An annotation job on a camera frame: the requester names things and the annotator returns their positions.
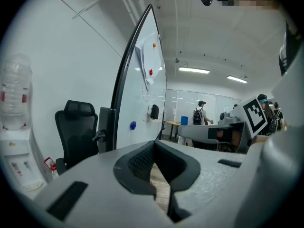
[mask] white shirt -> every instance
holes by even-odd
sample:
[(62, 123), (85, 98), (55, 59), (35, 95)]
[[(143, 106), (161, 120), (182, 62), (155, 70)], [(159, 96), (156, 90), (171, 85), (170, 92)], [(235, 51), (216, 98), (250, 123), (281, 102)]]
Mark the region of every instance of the white shirt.
[(201, 106), (196, 107), (196, 110), (201, 112), (201, 125), (205, 125), (206, 111)]

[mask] fluorescent light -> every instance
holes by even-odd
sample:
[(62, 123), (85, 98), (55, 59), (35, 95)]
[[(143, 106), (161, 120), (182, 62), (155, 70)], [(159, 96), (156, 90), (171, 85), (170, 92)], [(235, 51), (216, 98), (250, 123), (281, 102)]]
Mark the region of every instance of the fluorescent light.
[(187, 71), (187, 72), (194, 72), (194, 73), (202, 73), (202, 74), (208, 74), (210, 71), (205, 69), (199, 69), (199, 68), (192, 68), (192, 67), (180, 67), (180, 71)]
[(233, 76), (228, 76), (227, 77), (228, 79), (232, 79), (232, 80), (235, 80), (235, 81), (239, 81), (239, 82), (241, 82), (241, 83), (247, 83), (247, 81), (246, 80), (243, 80), (243, 79), (240, 79), (240, 78), (235, 78), (235, 77), (233, 77)]

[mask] table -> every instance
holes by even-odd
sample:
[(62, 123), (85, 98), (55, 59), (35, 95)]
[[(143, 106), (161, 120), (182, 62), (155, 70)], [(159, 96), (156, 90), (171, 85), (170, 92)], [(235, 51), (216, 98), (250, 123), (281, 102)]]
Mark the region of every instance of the table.
[(177, 127), (180, 126), (181, 123), (177, 123), (177, 122), (174, 122), (174, 121), (166, 121), (166, 123), (171, 124), (171, 132), (170, 132), (170, 137), (169, 137), (169, 139), (172, 138), (173, 127), (176, 126), (176, 130), (175, 130), (175, 138), (176, 138), (176, 135), (177, 135)]

